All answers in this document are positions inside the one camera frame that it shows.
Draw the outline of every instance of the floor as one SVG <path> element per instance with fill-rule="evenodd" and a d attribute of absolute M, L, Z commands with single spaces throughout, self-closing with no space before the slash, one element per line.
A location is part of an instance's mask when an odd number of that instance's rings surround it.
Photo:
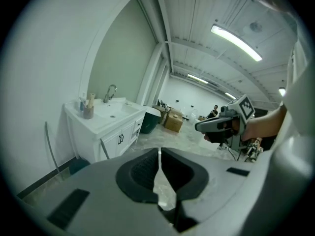
<path fill-rule="evenodd" d="M 199 145 L 200 139 L 202 139 L 202 134 L 195 131 L 193 125 L 187 121 L 183 123 L 179 133 L 168 130 L 158 124 L 151 134 L 140 133 L 137 143 L 133 144 L 125 153 L 132 153 L 136 150 L 145 148 L 170 147 L 187 151 L 189 153 L 214 156 L 224 160 L 234 160 L 228 150 L 217 149 L 212 151 L 201 147 Z M 64 179 L 70 177 L 69 168 L 62 171 L 61 174 Z M 61 181 L 62 178 L 60 175 L 54 176 L 24 197 L 23 201 L 31 206 L 34 206 L 39 199 L 44 197 L 47 192 L 49 192 L 52 188 L 55 188 Z M 175 207 L 176 194 L 161 169 L 159 169 L 155 178 L 154 192 L 158 194 L 159 205 L 164 210 L 170 210 Z"/>

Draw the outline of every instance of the light fixture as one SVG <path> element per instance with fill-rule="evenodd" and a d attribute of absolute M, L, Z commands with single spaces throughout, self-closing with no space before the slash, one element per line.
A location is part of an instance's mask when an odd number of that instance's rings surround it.
<path fill-rule="evenodd" d="M 199 79 L 199 78 L 197 78 L 196 76 L 193 76 L 193 75 L 191 75 L 191 74 L 188 74 L 187 76 L 188 76 L 188 77 L 191 77 L 191 78 L 193 78 L 193 79 L 195 79 L 195 80 L 201 81 L 201 82 L 203 82 L 203 83 L 205 83 L 205 84 L 208 84 L 208 83 L 209 83 L 209 82 L 204 81 L 204 80 L 202 80 L 202 79 Z"/>
<path fill-rule="evenodd" d="M 285 95 L 285 88 L 279 88 L 279 93 L 283 97 Z"/>
<path fill-rule="evenodd" d="M 234 35 L 230 31 L 219 27 L 218 25 L 214 24 L 211 28 L 211 32 L 219 35 L 226 40 L 230 41 L 234 45 L 237 45 L 241 48 L 244 52 L 246 52 L 249 56 L 251 56 L 255 61 L 262 60 L 261 55 L 259 55 L 252 47 L 250 47 L 244 40 L 240 39 L 238 36 Z"/>
<path fill-rule="evenodd" d="M 231 97 L 233 100 L 236 99 L 232 94 L 229 94 L 228 92 L 225 92 L 225 94 L 229 97 Z"/>

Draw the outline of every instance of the faucet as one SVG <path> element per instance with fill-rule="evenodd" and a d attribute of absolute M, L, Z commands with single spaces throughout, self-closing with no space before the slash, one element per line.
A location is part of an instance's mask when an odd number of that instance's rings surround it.
<path fill-rule="evenodd" d="M 109 90 L 111 87 L 113 87 L 115 89 L 115 92 L 117 92 L 117 87 L 115 85 L 110 85 L 108 87 L 107 93 L 106 93 L 105 98 L 103 100 L 104 103 L 108 103 L 108 101 L 114 97 L 114 94 L 112 94 L 112 96 L 109 96 Z"/>

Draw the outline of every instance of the bathroom vanity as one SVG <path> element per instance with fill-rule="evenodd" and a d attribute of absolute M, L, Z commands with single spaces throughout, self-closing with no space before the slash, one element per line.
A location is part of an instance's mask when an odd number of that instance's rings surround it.
<path fill-rule="evenodd" d="M 109 158 L 122 155 L 137 141 L 145 107 L 127 101 L 125 98 L 113 98 L 108 103 L 94 100 L 94 117 L 84 119 L 78 102 L 64 105 L 71 144 L 76 156 L 90 163 L 106 160 L 101 146 L 103 140 Z"/>

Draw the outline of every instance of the baseboard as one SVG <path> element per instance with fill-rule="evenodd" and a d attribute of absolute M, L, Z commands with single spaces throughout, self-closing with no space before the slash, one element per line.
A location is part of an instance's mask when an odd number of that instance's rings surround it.
<path fill-rule="evenodd" d="M 60 172 L 69 167 L 71 163 L 73 163 L 76 160 L 76 157 L 73 157 L 69 161 L 65 162 L 64 164 L 59 166 Z M 39 186 L 47 182 L 49 179 L 52 179 L 55 175 L 58 174 L 57 169 L 54 169 L 52 172 L 48 173 L 47 175 L 43 176 L 41 179 L 36 181 L 35 183 L 31 184 L 29 187 L 27 187 L 25 190 L 21 191 L 17 197 L 20 199 L 23 199 L 26 197 L 29 193 L 37 189 Z"/>

